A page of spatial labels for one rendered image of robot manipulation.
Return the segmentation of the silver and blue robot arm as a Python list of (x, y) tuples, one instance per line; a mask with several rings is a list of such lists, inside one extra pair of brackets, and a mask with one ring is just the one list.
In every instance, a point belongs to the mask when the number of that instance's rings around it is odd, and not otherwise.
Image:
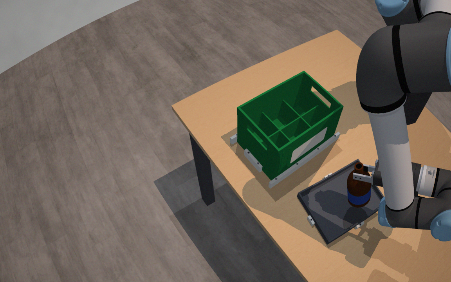
[(434, 198), (415, 197), (403, 104), (406, 93), (451, 92), (451, 0), (375, 4), (387, 26), (362, 47), (356, 87), (381, 168), (384, 197), (378, 223), (431, 230), (434, 239), (450, 241), (451, 171), (437, 168)]

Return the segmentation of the green plastic bottle crate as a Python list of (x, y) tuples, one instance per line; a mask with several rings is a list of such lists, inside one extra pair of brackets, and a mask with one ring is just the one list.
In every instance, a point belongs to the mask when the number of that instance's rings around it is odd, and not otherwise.
[(302, 71), (237, 107), (237, 143), (272, 180), (330, 139), (342, 111), (343, 105)]

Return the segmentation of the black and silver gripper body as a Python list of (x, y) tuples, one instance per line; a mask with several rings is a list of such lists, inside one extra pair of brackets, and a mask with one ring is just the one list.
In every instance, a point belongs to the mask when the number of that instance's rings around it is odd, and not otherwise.
[[(413, 186), (415, 191), (415, 197), (421, 197), (420, 195), (425, 195), (431, 197), (433, 192), (433, 186), (435, 182), (437, 168), (421, 164), (412, 163), (412, 175), (413, 175)], [(381, 178), (381, 168), (379, 162), (377, 162), (374, 175), (373, 184), (379, 187), (383, 187)]]

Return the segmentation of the brown bottle with blue label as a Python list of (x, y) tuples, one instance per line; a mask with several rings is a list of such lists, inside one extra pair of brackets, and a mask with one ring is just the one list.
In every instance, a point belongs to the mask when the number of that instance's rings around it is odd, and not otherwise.
[(369, 172), (363, 171), (363, 164), (358, 162), (354, 166), (354, 170), (347, 178), (348, 202), (353, 207), (363, 207), (370, 201), (371, 183), (353, 179), (353, 172), (370, 175)]

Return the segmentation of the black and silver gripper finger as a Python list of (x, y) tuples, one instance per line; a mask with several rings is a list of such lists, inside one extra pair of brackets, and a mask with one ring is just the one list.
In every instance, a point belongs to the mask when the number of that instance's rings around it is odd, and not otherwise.
[(373, 175), (374, 175), (374, 171), (372, 171), (371, 176), (353, 172), (353, 179), (356, 179), (359, 181), (365, 181), (365, 182), (373, 184)]
[(364, 166), (363, 171), (365, 171), (365, 172), (372, 172), (372, 171), (375, 171), (377, 162), (378, 162), (378, 159), (375, 161), (375, 166), (363, 164), (363, 166)]

